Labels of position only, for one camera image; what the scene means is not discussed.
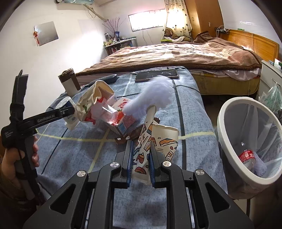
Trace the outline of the person's left hand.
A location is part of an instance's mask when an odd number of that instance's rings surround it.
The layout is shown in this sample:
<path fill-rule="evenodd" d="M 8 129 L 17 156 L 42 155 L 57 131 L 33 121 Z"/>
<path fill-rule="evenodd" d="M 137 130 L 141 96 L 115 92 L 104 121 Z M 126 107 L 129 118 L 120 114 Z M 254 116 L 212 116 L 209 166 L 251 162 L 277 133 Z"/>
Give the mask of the person's left hand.
<path fill-rule="evenodd" d="M 32 155 L 32 162 L 35 167 L 39 167 L 39 155 L 38 155 L 38 145 L 36 144 L 38 138 L 34 137 L 34 145 L 33 145 L 33 155 Z M 3 172 L 4 176 L 7 177 L 11 183 L 17 187 L 21 188 L 21 184 L 19 180 L 16 178 L 15 166 L 14 163 L 20 160 L 19 152 L 16 148 L 11 148 L 9 150 L 5 150 L 5 154 L 1 163 L 1 171 Z"/>

